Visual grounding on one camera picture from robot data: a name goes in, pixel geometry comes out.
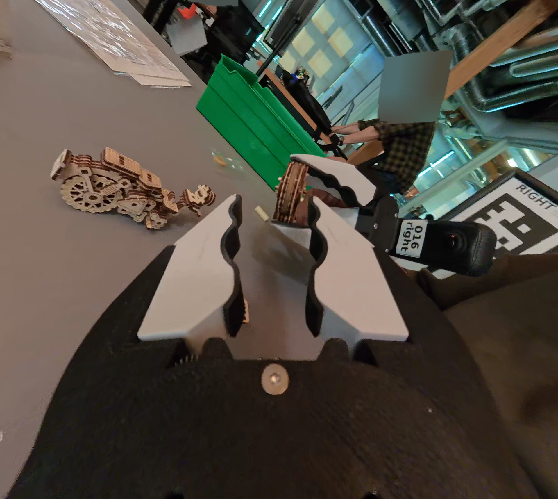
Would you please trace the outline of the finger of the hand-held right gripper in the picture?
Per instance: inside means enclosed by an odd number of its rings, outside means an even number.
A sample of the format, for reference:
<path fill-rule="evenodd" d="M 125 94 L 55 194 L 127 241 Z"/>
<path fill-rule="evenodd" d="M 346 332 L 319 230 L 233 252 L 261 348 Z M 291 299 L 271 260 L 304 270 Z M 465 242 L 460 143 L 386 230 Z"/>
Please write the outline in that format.
<path fill-rule="evenodd" d="M 325 190 L 350 208 L 364 208 L 376 198 L 377 186 L 343 158 L 292 154 L 291 162 L 308 165 L 306 191 Z"/>
<path fill-rule="evenodd" d="M 276 220 L 271 220 L 271 225 L 290 241 L 298 244 L 304 249 L 310 248 L 312 232 L 309 227 L 298 224 L 282 223 Z"/>

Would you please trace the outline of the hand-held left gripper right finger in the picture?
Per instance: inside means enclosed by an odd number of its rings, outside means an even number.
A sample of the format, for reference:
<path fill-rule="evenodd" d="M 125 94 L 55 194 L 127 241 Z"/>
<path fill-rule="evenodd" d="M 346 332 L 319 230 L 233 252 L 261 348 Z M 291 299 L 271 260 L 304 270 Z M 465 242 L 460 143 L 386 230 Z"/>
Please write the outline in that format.
<path fill-rule="evenodd" d="M 373 244 L 314 197 L 308 221 L 315 260 L 305 304 L 310 333 L 342 340 L 350 354 L 364 340 L 405 342 L 409 330 Z"/>

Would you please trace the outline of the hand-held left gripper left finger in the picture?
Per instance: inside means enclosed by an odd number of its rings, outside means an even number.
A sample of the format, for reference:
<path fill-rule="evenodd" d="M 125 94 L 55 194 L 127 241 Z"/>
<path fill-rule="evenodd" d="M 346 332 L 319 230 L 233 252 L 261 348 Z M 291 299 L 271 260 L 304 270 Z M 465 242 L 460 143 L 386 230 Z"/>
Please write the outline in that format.
<path fill-rule="evenodd" d="M 178 339 L 200 354 L 212 338 L 234 339 L 243 326 L 240 249 L 242 197 L 233 194 L 173 246 L 137 332 L 141 342 Z"/>

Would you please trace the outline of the wooden gear wheel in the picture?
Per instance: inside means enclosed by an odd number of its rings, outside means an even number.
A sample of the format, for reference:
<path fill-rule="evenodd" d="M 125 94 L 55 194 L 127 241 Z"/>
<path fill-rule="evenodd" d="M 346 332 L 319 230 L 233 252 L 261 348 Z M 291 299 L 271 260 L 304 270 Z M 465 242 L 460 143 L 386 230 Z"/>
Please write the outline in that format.
<path fill-rule="evenodd" d="M 273 214 L 275 222 L 292 224 L 296 220 L 296 210 L 306 194 L 308 165 L 292 161 L 276 186 L 276 206 Z"/>

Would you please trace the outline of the person's right forearm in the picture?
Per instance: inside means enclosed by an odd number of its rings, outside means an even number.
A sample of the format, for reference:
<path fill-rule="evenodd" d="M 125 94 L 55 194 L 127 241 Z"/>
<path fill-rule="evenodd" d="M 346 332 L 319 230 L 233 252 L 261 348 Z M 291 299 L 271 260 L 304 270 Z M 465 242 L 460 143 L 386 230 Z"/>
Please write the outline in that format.
<path fill-rule="evenodd" d="M 423 268 L 403 268 L 422 291 L 443 311 L 482 294 L 557 272 L 557 253 L 506 254 L 495 259 L 488 272 L 478 276 L 453 274 L 438 279 Z"/>

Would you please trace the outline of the grey desk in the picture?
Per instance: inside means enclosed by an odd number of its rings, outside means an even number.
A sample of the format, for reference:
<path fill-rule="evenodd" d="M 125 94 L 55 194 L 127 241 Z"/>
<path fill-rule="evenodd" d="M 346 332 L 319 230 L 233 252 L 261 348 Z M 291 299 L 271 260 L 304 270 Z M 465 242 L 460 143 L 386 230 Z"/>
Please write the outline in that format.
<path fill-rule="evenodd" d="M 1 56 L 1 498 L 35 442 L 52 394 L 81 341 L 165 246 L 198 218 L 185 210 L 150 231 L 120 214 L 72 209 L 50 179 L 63 149 L 98 158 L 111 147 L 176 193 L 199 184 L 213 207 L 239 194 L 235 257 L 249 323 L 229 347 L 238 359 L 315 359 L 305 324 L 310 254 L 263 222 L 275 193 L 244 162 L 221 170 L 212 149 L 240 159 L 197 111 L 205 84 L 127 0 L 111 0 L 189 79 L 142 86 L 115 75 L 34 0 L 10 0 L 12 53 Z"/>

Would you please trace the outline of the person's right hand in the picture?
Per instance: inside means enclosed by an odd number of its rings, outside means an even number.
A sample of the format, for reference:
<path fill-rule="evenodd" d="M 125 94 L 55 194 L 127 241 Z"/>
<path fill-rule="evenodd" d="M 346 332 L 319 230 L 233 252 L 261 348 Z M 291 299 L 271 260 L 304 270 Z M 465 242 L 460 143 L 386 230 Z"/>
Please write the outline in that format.
<path fill-rule="evenodd" d="M 353 228 L 355 227 L 359 210 L 357 208 L 348 207 L 342 200 L 331 195 L 331 193 L 319 188 L 308 189 L 305 195 L 302 197 L 300 203 L 297 205 L 296 208 L 294 220 L 295 224 L 303 227 L 308 226 L 309 202 L 311 201 L 312 197 L 324 202 L 339 217 L 344 219 L 345 222 L 347 222 Z"/>

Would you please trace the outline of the clear plastic parts bag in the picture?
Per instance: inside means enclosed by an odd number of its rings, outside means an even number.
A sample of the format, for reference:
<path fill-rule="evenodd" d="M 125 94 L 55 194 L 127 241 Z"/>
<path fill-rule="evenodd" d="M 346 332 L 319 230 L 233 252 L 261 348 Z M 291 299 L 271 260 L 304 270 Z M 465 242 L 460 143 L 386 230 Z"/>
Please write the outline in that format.
<path fill-rule="evenodd" d="M 242 159 L 228 157 L 216 149 L 212 149 L 211 152 L 213 161 L 221 170 L 236 174 L 244 173 L 244 162 Z"/>

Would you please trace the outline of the green plastic bin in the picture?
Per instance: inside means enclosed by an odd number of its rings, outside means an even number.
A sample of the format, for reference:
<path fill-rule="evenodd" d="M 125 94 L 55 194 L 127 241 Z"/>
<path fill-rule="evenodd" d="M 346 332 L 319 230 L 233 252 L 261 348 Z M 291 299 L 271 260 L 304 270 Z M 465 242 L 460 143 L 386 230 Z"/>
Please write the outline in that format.
<path fill-rule="evenodd" d="M 325 157 L 272 91 L 226 55 L 196 108 L 271 188 L 285 173 L 291 154 Z"/>

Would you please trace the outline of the wooden motorcycle model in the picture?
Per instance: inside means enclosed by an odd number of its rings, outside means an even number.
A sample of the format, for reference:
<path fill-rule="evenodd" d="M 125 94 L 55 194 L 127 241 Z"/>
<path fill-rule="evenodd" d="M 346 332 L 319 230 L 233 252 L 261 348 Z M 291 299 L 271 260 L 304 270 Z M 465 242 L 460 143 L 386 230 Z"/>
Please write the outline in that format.
<path fill-rule="evenodd" d="M 63 150 L 53 163 L 50 178 L 61 182 L 62 199 L 73 209 L 92 214 L 115 211 L 148 230 L 163 229 L 184 208 L 200 218 L 201 208 L 213 205 L 217 198 L 205 184 L 176 196 L 153 172 L 109 147 L 99 160 Z"/>

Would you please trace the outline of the person's brown clothing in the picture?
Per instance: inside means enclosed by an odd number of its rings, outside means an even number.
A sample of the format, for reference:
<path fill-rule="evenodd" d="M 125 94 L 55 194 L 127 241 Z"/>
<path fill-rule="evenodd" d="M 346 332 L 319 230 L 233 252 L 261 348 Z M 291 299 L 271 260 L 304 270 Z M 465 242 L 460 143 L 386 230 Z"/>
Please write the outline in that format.
<path fill-rule="evenodd" d="M 498 405 L 521 466 L 557 498 L 557 276 L 437 298 Z"/>

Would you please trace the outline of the black display screen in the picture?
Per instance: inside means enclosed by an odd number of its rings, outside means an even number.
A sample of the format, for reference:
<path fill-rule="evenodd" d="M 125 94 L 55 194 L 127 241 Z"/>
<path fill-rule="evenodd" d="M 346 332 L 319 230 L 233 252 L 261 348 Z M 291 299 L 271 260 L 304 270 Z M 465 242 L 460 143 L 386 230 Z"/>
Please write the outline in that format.
<path fill-rule="evenodd" d="M 311 18 L 322 0 L 286 0 L 278 17 L 272 20 L 265 43 L 273 50 L 283 51 Z"/>

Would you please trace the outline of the white paper sheet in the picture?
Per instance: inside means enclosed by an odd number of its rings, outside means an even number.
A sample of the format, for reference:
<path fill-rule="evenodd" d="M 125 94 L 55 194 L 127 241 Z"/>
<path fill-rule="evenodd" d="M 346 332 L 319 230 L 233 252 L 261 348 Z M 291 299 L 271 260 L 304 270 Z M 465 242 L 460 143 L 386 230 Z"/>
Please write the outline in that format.
<path fill-rule="evenodd" d="M 177 88 L 190 87 L 192 85 L 190 81 L 185 77 L 175 79 L 175 78 L 169 78 L 163 76 L 132 74 L 130 72 L 124 72 L 124 71 L 113 71 L 113 72 L 115 75 L 130 77 L 142 86 L 150 86 L 153 88 L 177 89 Z"/>

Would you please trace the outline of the laminated instruction sheet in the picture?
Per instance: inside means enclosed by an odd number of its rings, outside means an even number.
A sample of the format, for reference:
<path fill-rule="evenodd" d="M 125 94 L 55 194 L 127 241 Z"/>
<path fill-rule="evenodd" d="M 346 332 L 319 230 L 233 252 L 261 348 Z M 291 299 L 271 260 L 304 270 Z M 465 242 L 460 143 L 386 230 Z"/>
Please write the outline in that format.
<path fill-rule="evenodd" d="M 110 70 L 175 79 L 185 77 L 111 0 L 34 1 Z"/>

